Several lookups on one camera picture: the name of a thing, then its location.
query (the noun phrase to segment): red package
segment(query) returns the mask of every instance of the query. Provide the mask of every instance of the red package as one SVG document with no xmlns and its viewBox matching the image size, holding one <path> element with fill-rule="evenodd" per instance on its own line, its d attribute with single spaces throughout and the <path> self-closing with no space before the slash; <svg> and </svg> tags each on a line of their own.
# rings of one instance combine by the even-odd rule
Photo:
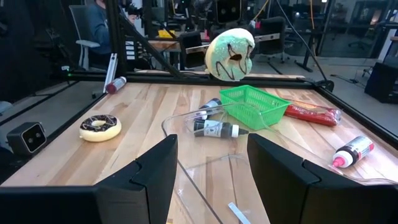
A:
<svg viewBox="0 0 398 224">
<path fill-rule="evenodd" d="M 341 111 L 324 106 L 312 105 L 295 100 L 286 109 L 285 115 L 304 121 L 314 122 L 327 126 L 336 126 L 341 120 Z"/>
</svg>

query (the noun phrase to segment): chocolate frosting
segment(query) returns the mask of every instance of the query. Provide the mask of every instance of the chocolate frosting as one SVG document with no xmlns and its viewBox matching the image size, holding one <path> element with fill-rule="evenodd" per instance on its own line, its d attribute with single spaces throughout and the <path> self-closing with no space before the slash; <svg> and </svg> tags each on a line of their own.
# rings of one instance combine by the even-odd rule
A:
<svg viewBox="0 0 398 224">
<path fill-rule="evenodd" d="M 105 124 L 103 124 L 101 126 L 93 126 L 92 123 L 94 121 L 105 121 Z M 95 115 L 95 116 L 85 119 L 82 122 L 82 124 L 80 125 L 80 128 L 83 130 L 87 130 L 87 131 L 100 132 L 100 131 L 106 131 L 109 128 L 112 128 L 117 123 L 118 123 L 118 120 L 112 115 Z"/>
</svg>

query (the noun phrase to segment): green frosting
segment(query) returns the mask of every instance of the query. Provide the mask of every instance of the green frosting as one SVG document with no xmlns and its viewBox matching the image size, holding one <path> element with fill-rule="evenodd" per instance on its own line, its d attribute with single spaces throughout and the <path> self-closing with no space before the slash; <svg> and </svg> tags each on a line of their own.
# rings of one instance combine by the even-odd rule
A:
<svg viewBox="0 0 398 224">
<path fill-rule="evenodd" d="M 224 81 L 239 81 L 250 73 L 252 62 L 250 52 L 254 46 L 245 38 L 233 35 L 220 35 L 211 53 L 211 67 L 215 68 L 216 78 Z M 241 55 L 239 60 L 231 60 L 234 55 Z"/>
</svg>

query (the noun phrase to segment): black sauce bottle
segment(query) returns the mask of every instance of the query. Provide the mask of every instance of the black sauce bottle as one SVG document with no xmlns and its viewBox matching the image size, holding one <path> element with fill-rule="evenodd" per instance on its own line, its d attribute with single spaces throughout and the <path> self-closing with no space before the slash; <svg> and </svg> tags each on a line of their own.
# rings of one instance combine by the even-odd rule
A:
<svg viewBox="0 0 398 224">
<path fill-rule="evenodd" d="M 212 107 L 215 107 L 215 106 L 220 106 L 222 103 L 221 103 L 221 100 L 219 100 L 219 99 L 217 99 L 217 98 L 213 98 L 213 99 L 211 99 L 209 102 L 207 102 L 205 105 L 203 105 L 203 106 L 201 106 L 200 108 L 199 108 L 199 110 L 200 109 L 207 109 L 207 108 L 212 108 Z M 212 112 L 212 110 L 203 110 L 203 111 L 199 111 L 199 112 L 197 112 L 196 113 L 196 115 L 197 116 L 199 116 L 199 115 L 201 115 L 201 117 L 199 117 L 199 118 L 197 118 L 197 119 L 208 119 L 208 118 L 210 118 L 210 114 L 209 113 L 211 113 Z"/>
<path fill-rule="evenodd" d="M 195 120 L 193 130 L 195 137 L 237 138 L 239 135 L 249 134 L 249 131 L 239 128 L 237 124 L 204 119 Z"/>
</svg>

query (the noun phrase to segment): green frosted donut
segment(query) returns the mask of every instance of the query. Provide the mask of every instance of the green frosted donut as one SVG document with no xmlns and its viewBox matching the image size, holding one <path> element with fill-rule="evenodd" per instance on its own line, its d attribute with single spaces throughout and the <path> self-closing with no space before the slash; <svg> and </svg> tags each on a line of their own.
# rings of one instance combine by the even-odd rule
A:
<svg viewBox="0 0 398 224">
<path fill-rule="evenodd" d="M 230 29 L 217 36 L 206 51 L 205 63 L 216 78 L 236 82 L 252 69 L 254 37 L 246 29 Z"/>
</svg>

